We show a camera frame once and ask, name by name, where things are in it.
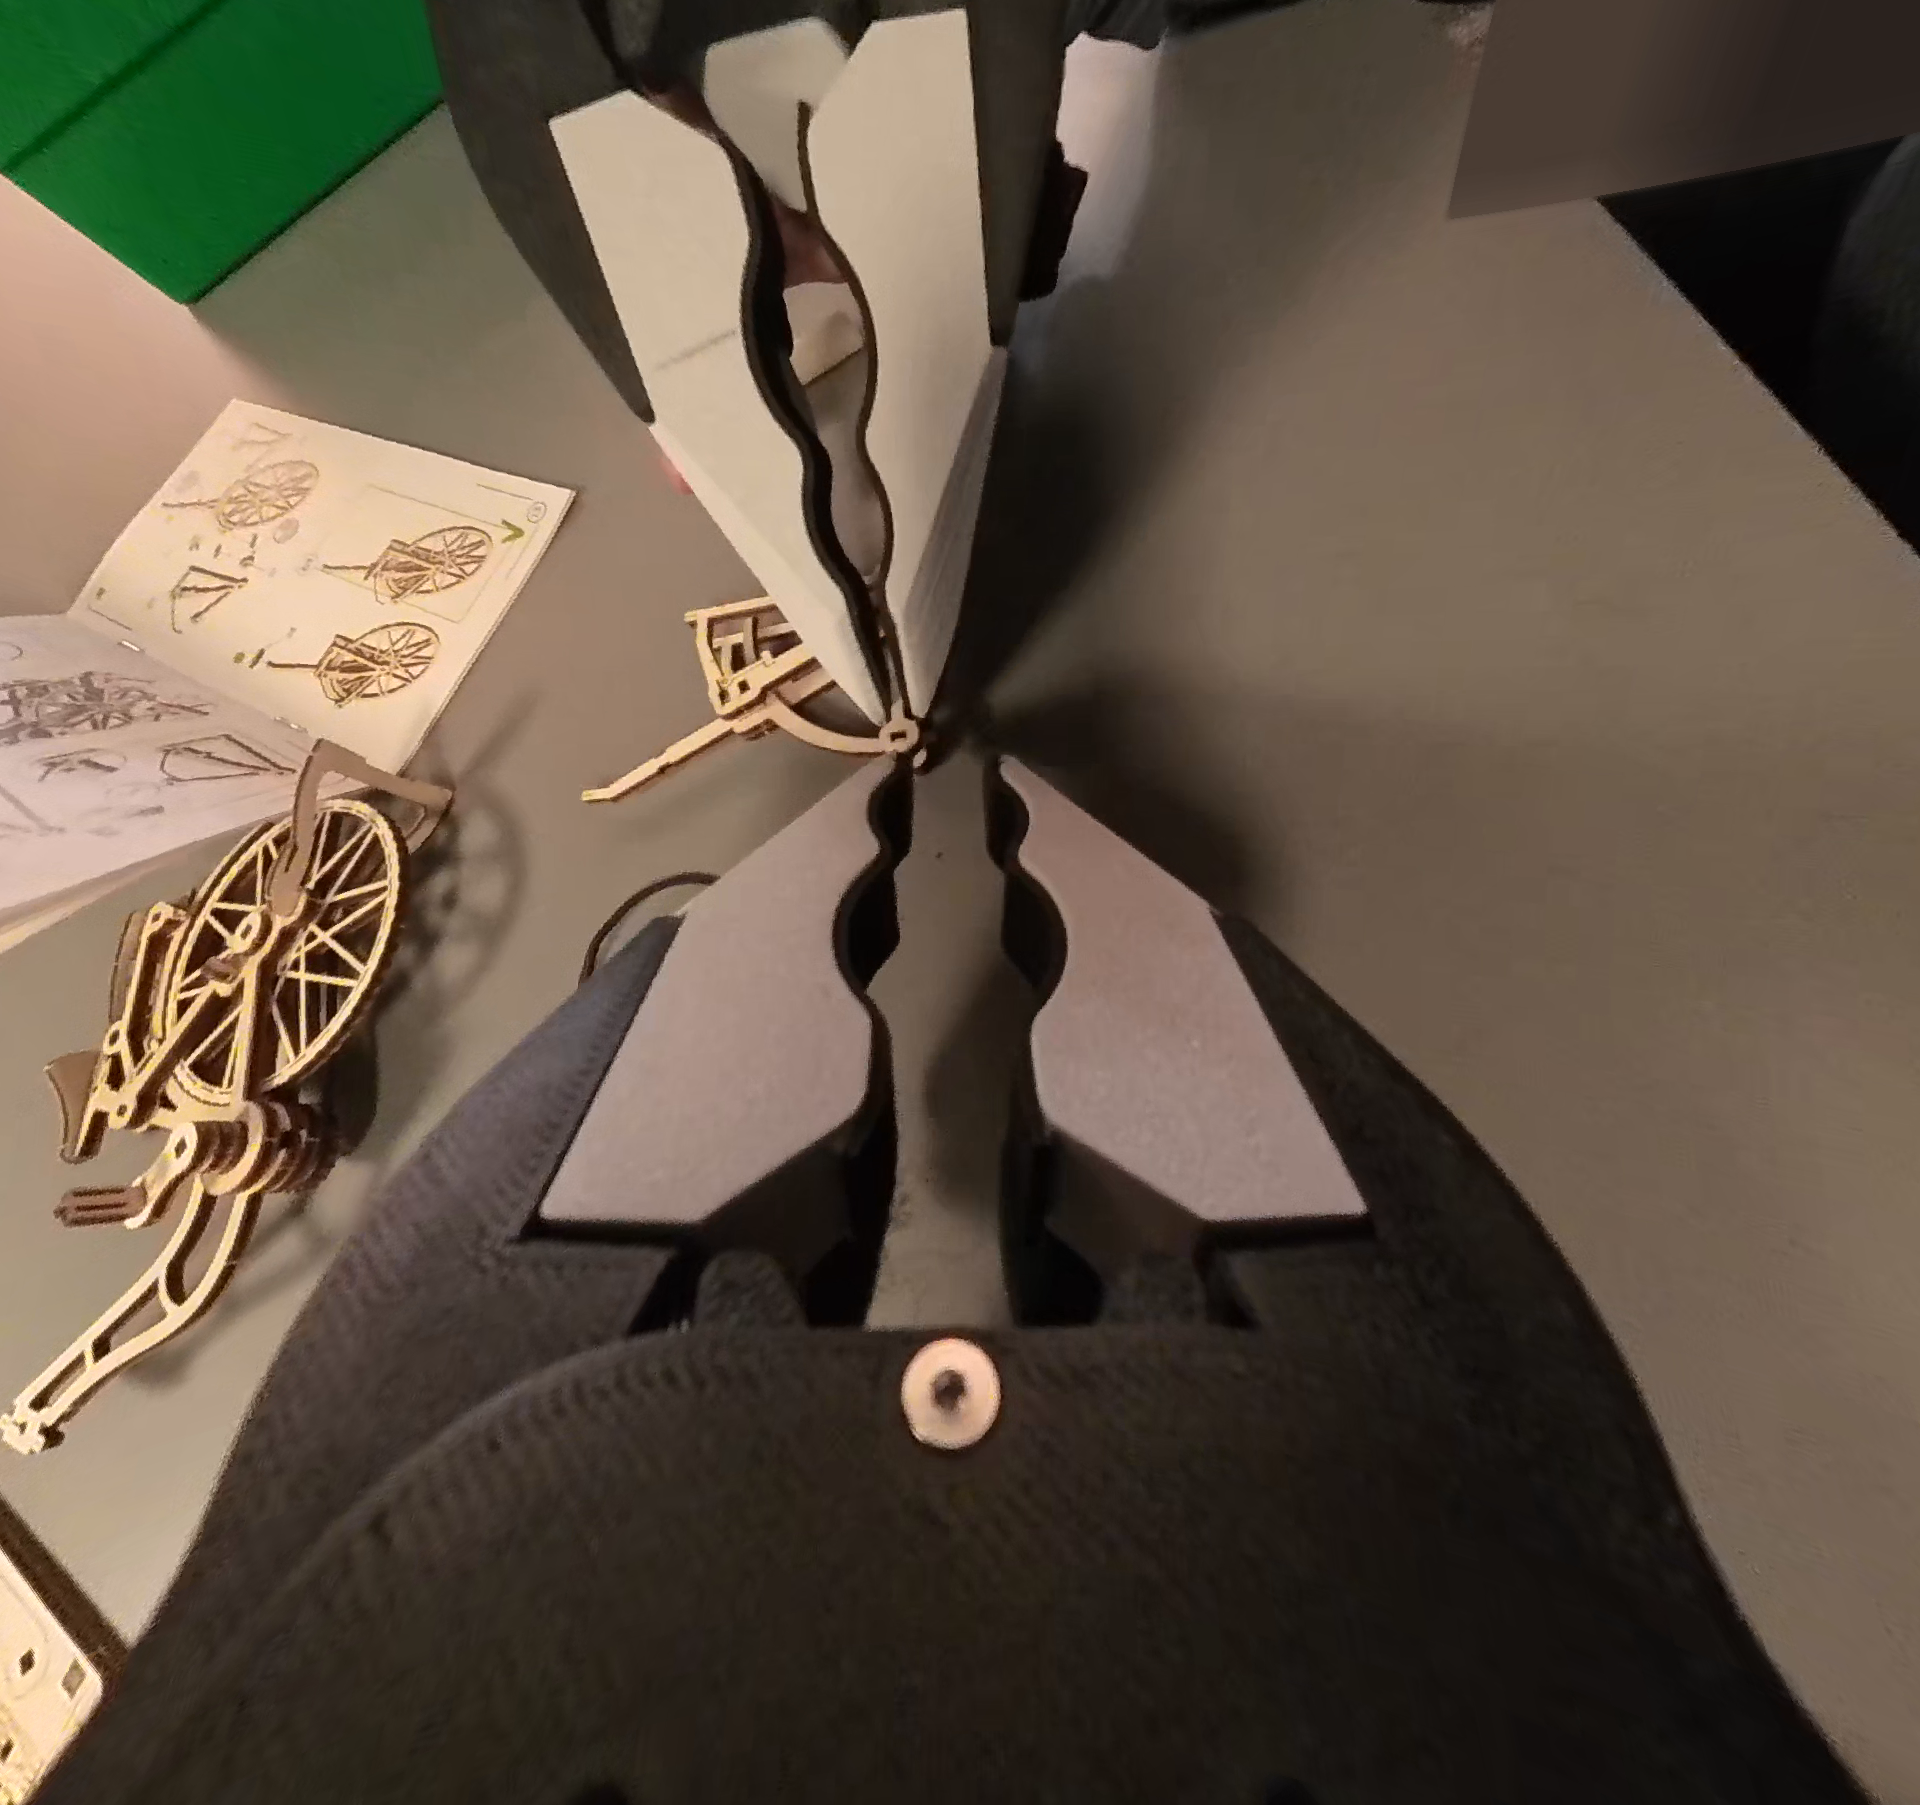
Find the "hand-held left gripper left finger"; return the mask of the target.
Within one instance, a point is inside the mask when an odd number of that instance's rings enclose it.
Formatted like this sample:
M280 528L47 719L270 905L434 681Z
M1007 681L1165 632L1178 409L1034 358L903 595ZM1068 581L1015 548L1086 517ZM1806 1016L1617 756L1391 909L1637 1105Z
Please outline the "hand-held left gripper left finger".
M548 1227L883 1227L909 768L863 765L695 896L541 1196Z

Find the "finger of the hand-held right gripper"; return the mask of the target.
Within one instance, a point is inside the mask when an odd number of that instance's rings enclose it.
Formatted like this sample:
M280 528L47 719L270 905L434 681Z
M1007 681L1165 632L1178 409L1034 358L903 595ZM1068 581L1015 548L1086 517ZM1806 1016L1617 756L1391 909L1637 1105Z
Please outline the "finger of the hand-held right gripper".
M909 22L610 19L548 133L647 423L878 725L909 719Z
M907 704L930 713L1007 376L988 320L964 10L873 22L810 109L801 157L807 203L861 306L856 438L887 529L881 604Z

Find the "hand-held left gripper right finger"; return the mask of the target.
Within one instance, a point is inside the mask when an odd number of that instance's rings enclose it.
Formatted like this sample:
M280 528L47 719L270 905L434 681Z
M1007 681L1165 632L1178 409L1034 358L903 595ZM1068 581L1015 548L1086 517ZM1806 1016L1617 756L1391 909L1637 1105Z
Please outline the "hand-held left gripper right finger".
M1024 763L996 760L994 794L1042 924L1037 1116L1084 1183L1177 1225L1363 1221L1213 907Z

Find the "small wooden frame part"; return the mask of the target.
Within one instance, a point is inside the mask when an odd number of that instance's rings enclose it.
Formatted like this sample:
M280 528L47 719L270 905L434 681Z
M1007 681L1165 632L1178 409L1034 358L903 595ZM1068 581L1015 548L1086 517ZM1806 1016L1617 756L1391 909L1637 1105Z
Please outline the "small wooden frame part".
M807 710L834 681L771 597L695 609L684 615L684 624L703 672L711 717L612 784L584 788L584 805L632 795L731 736L752 740L781 732L837 756L926 759L922 725L907 713L890 714L868 733L852 733Z

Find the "wooden bicycle model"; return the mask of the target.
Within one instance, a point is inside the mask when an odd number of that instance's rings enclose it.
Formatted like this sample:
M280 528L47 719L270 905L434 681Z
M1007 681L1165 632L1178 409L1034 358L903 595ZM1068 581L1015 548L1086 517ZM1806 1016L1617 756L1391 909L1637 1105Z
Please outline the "wooden bicycle model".
M339 1153L328 1068L389 981L416 857L447 784L381 768L320 740L287 813L244 834L184 896L131 913L90 1048L43 1066L59 1160L152 1134L123 1184L69 1186L66 1229L143 1230L155 1258L3 1410L3 1445L52 1449L112 1378L192 1326L230 1285L271 1198L299 1198Z

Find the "wooden parts sheet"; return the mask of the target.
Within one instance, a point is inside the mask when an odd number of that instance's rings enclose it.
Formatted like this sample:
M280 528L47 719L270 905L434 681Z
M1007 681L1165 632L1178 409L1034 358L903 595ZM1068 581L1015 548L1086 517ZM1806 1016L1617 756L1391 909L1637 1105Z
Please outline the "wooden parts sheet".
M33 1548L2 1551L2 1798L34 1793L110 1681L117 1638Z

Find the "green box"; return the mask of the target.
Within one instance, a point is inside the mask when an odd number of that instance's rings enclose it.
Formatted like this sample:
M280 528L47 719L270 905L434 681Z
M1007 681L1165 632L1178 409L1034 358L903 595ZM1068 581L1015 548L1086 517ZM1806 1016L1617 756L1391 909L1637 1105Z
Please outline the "green box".
M177 303L439 102L421 0L2 0L3 176Z

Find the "white instruction booklet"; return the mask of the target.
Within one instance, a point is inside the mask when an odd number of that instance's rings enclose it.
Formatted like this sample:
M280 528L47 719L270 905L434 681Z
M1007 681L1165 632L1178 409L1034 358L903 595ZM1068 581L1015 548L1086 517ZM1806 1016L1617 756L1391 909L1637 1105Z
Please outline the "white instruction booklet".
M2 624L2 942L403 771L573 492L235 399L57 615Z

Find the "person's dark clothing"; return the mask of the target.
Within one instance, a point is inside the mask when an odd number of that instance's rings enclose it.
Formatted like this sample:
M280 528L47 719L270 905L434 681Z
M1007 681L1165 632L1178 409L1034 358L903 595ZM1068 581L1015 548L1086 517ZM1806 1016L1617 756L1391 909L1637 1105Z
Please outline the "person's dark clothing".
M1788 416L1917 545L1917 136L1604 197Z

